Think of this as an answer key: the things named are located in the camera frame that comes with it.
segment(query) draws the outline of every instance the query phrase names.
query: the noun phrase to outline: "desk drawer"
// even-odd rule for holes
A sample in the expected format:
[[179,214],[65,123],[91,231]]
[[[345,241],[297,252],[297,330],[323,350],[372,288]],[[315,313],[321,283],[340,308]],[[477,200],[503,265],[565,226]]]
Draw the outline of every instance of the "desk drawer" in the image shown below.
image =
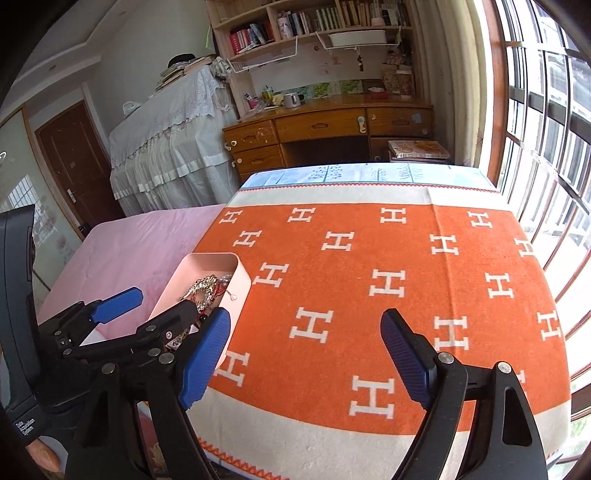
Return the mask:
[[[360,131],[359,117],[363,119],[362,131]],[[291,115],[275,120],[275,126],[281,142],[367,134],[363,108]]]
[[225,131],[223,136],[226,139],[226,146],[232,153],[279,143],[271,120],[232,128]]
[[432,112],[427,108],[368,108],[372,137],[423,137],[432,135]]
[[241,174],[284,168],[283,156],[281,155],[279,145],[235,153],[234,158],[236,159],[238,171]]

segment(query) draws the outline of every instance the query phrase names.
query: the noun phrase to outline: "curtain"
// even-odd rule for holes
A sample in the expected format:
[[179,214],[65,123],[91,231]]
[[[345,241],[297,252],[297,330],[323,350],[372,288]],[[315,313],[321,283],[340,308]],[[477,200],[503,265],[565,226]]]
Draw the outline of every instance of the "curtain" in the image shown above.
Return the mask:
[[489,39],[476,1],[409,1],[424,98],[434,107],[434,138],[449,150],[456,165],[465,166],[480,162],[488,118],[483,52]]
[[113,168],[111,186],[126,216],[227,203],[240,184],[222,128],[235,122],[233,109],[196,116],[154,136]]

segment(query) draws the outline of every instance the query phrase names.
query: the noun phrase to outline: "hand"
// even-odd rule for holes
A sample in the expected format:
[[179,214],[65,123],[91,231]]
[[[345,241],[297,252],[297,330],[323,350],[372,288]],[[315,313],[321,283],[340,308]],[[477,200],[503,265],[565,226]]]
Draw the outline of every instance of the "hand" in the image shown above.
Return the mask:
[[41,440],[33,440],[27,445],[27,451],[37,465],[50,472],[60,471],[60,461],[57,455]]

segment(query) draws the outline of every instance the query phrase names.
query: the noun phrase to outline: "window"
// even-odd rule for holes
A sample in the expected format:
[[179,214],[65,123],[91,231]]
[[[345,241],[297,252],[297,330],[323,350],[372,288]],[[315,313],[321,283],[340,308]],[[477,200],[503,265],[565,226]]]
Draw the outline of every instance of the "window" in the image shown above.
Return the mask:
[[8,197],[4,202],[0,204],[0,213],[24,207],[26,205],[35,205],[33,239],[35,240],[35,245],[39,246],[54,231],[54,222],[45,211],[45,208],[41,205],[29,175],[26,175],[20,182],[18,182],[17,186],[8,194]]
[[509,74],[498,188],[544,269],[566,340],[574,412],[561,480],[591,440],[591,66],[534,0],[496,0]]

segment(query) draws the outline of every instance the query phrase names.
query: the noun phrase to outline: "white kettle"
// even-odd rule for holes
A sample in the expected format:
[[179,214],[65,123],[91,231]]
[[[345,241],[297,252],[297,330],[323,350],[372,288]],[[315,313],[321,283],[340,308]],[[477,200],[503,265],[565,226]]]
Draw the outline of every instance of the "white kettle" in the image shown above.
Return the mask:
[[297,93],[286,93],[283,96],[283,105],[285,108],[295,108],[301,105],[303,98],[303,95],[300,96]]

